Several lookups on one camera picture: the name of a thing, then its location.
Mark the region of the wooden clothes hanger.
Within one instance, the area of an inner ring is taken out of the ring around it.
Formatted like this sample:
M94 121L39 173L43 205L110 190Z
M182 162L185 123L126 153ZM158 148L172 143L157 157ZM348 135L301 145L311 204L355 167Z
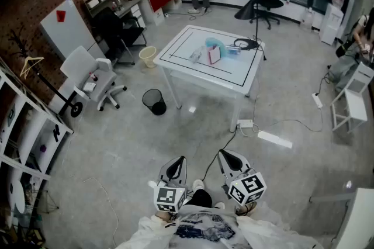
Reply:
M35 66L44 60L44 57L30 57L27 56L24 61L23 68L20 73L20 77L27 78L30 70L33 70Z

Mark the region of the person's left forearm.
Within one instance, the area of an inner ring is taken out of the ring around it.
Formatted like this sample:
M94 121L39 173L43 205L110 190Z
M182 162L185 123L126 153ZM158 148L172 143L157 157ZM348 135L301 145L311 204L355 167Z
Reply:
M169 249L169 242L179 225L180 220L167 212L142 217L138 230L115 249Z

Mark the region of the white wooden chair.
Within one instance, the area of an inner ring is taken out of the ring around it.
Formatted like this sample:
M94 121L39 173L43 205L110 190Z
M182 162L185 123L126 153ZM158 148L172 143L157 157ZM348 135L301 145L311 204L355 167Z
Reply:
M368 88L373 78L374 70L363 63L359 63L346 86L330 105L333 117L332 131L347 125L347 133L352 133L356 128L368 121L363 92ZM344 115L338 114L335 108L335 104L342 96L344 96L346 102Z

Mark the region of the clear plastic bottle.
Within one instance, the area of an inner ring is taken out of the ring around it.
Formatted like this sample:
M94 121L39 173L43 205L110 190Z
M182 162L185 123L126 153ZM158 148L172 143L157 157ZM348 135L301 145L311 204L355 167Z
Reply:
M197 63L199 61L199 59L201 58L203 52L206 51L206 47L205 46L200 46L198 47L196 50L193 51L193 53L190 55L189 57L189 61L191 63Z

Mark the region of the teal plastic bag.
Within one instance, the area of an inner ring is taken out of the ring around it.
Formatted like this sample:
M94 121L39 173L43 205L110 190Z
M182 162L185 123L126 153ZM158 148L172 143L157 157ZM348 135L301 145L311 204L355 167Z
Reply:
M205 40L205 46L206 47L218 46L220 49L221 58L225 57L227 54L225 44L216 38L213 38L213 37L207 38Z

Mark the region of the white work table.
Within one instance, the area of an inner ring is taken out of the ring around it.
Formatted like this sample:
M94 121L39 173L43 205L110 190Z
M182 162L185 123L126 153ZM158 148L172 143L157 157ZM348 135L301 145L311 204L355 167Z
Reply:
M205 27L187 25L156 56L154 62L171 74L182 73L189 78L202 79L236 93L249 93L263 60L261 50L242 50L240 54L223 54L214 64L209 63L207 50L197 62L189 60L194 51L205 45L206 39L214 38L226 45L242 38L240 35Z

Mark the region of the grey desk with hutch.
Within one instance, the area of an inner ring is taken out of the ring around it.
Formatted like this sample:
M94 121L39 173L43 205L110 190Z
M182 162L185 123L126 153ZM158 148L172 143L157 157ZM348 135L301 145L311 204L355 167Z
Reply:
M146 28L145 21L140 11L140 0L99 0L99 4L92 9L89 9L86 5L87 1L90 0L81 0L81 6L87 15L88 22L92 29L94 28L94 17L105 8L109 8L121 19L134 17L141 27Z

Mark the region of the cream plastic basket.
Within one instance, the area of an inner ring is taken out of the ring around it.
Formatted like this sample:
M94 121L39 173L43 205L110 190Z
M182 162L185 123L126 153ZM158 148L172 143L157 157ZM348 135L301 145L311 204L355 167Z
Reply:
M156 64L153 62L153 60L156 53L157 49L154 46L147 46L139 52L138 56L148 68L154 68L156 67Z

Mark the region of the person's black trousers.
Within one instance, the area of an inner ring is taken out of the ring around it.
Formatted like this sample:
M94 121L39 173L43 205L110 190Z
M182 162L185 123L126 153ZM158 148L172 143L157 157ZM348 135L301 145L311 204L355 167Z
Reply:
M192 198L185 205L200 206L203 208L212 207L212 198L204 189L198 189L194 192Z

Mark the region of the black visitor chair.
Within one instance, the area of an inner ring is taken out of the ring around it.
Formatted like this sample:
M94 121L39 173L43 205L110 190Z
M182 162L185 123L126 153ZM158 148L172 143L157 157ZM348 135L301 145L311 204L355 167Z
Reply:
M105 56L115 64L135 65L130 48L147 45L144 28L137 18L122 20L110 8L93 17L93 28L108 46Z

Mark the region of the white grey office chair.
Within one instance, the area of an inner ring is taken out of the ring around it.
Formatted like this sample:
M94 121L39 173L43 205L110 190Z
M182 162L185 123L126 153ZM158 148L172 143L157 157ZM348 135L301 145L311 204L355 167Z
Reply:
M82 47L77 47L63 62L60 67L62 73L73 83L74 91L87 101L94 101L98 111L103 111L104 101L110 100L111 104L119 109L113 94L126 91L124 85L117 85L115 80L117 74L113 71L112 63L107 58L94 58ZM94 81L90 75L98 77ZM84 92L83 87L87 82L94 82L95 89L92 92Z

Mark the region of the white water dispenser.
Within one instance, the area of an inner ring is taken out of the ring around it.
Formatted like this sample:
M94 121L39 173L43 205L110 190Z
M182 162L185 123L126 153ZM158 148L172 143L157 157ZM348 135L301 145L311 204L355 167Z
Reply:
M320 27L319 37L323 43L332 45L341 26L344 13L342 7L345 0L331 0Z

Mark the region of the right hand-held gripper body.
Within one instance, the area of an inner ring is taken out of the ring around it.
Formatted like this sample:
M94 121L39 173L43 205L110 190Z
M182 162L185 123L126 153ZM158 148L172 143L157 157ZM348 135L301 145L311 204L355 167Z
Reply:
M251 167L244 167L238 171L222 168L221 172L225 177L223 185L225 194L239 205L247 205L257 201L267 189L262 174L255 172Z

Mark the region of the black mesh waste bin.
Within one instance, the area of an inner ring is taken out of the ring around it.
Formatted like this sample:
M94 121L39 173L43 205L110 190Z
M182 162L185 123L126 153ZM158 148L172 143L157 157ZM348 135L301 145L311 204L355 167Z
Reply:
M156 116L163 115L167 110L161 91L155 88L144 93L142 102Z

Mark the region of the person's right forearm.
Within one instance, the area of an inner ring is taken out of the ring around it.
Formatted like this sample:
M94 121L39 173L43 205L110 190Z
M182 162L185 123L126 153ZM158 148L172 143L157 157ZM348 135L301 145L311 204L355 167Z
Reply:
M315 238L291 230L266 202L260 202L246 216L236 219L252 249L324 249Z

